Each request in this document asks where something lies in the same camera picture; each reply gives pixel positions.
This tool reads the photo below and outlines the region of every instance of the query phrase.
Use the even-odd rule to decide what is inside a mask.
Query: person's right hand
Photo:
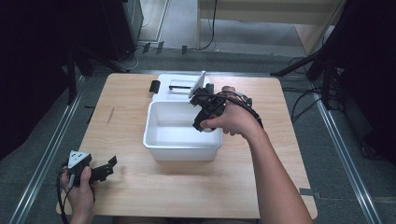
[[[228,87],[224,91],[235,91],[235,88]],[[250,137],[258,129],[262,130],[257,120],[246,109],[232,102],[226,103],[221,116],[215,119],[203,120],[200,125],[202,128],[222,128],[224,133],[229,133],[230,135],[241,134],[244,138]]]

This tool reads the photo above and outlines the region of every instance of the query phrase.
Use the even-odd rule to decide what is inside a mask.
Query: skin
[[[223,90],[235,91],[235,88],[226,87]],[[201,126],[222,128],[224,133],[241,134],[247,140],[263,223],[313,223],[303,199],[276,155],[267,132],[244,108],[228,102],[220,117],[204,120]],[[67,196],[73,210],[72,224],[92,222],[94,209],[90,177],[91,169],[86,167],[81,176],[80,187],[72,188]],[[67,186],[67,170],[61,180]]]
[[[64,169],[62,174],[62,184],[64,191],[69,191],[67,185],[69,183],[68,171]],[[86,166],[81,174],[79,188],[73,187],[67,195],[67,199],[72,206],[72,220],[70,224],[89,224],[92,222],[94,215],[93,192],[90,186],[91,168]]]

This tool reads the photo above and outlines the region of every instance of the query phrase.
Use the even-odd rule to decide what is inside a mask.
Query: wooden table
[[[216,20],[264,21],[295,24],[306,54],[311,54],[331,24],[338,20],[346,0],[219,0]],[[215,0],[198,0],[197,48],[201,19],[213,19]]]
[[[117,155],[114,174],[100,183],[96,214],[140,217],[259,218],[248,144],[224,135],[213,161],[155,161],[143,146],[154,75],[112,74],[95,108],[80,151],[92,167]],[[296,187],[310,189],[280,83],[267,77],[209,77],[215,92],[235,86],[253,98],[265,130]],[[312,196],[302,196],[312,218]],[[69,205],[66,213],[70,214]]]

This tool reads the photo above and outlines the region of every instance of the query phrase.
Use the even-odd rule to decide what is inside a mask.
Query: person's left hand
[[[64,191],[67,194],[67,199],[72,206],[72,220],[71,224],[86,224],[91,223],[94,215],[93,208],[93,192],[90,186],[91,168],[86,166],[81,174],[79,188],[73,187],[70,189],[67,187],[69,184],[68,170],[64,167],[62,174],[62,184],[64,185]]]

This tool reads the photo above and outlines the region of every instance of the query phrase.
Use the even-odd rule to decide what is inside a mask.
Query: white container
[[[183,100],[150,103],[143,144],[156,161],[215,159],[222,145],[222,131],[216,129],[211,133],[200,133],[192,127],[200,111],[200,106],[194,107]]]

